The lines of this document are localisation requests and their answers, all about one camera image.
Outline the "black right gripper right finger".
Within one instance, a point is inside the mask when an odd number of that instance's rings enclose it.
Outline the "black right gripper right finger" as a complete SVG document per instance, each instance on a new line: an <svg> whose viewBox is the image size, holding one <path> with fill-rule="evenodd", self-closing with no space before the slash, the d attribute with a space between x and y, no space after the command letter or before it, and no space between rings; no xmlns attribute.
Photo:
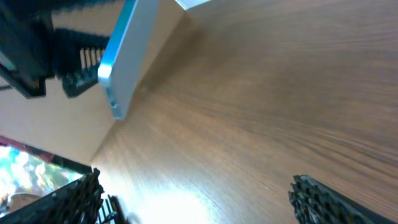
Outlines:
<svg viewBox="0 0 398 224"><path fill-rule="evenodd" d="M396 224L309 175L295 175L289 202L300 224Z"/></svg>

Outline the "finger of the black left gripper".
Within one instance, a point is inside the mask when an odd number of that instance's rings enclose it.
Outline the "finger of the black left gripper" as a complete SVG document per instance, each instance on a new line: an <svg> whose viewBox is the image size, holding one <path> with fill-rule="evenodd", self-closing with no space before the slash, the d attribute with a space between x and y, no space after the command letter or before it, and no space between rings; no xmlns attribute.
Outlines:
<svg viewBox="0 0 398 224"><path fill-rule="evenodd" d="M75 98L98 83L100 59L108 36L70 29L55 29L54 72L68 98Z"/></svg>
<svg viewBox="0 0 398 224"><path fill-rule="evenodd" d="M40 1L1 1L1 78L25 98L46 95L53 78L52 15Z"/></svg>

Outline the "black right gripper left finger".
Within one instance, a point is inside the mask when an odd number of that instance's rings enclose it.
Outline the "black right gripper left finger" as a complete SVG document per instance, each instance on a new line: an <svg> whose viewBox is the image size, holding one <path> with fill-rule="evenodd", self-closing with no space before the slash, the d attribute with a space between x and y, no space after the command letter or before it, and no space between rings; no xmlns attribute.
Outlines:
<svg viewBox="0 0 398 224"><path fill-rule="evenodd" d="M1 224L95 224L104 190L100 171L81 178L1 218Z"/></svg>

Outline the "blue Galaxy S25 smartphone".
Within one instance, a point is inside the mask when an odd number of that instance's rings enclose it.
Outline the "blue Galaxy S25 smartphone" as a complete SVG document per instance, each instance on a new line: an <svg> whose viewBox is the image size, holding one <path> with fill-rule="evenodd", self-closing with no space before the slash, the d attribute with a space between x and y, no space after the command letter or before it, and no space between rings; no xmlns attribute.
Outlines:
<svg viewBox="0 0 398 224"><path fill-rule="evenodd" d="M158 8L158 0L127 0L104 51L98 82L114 119L129 110Z"/></svg>

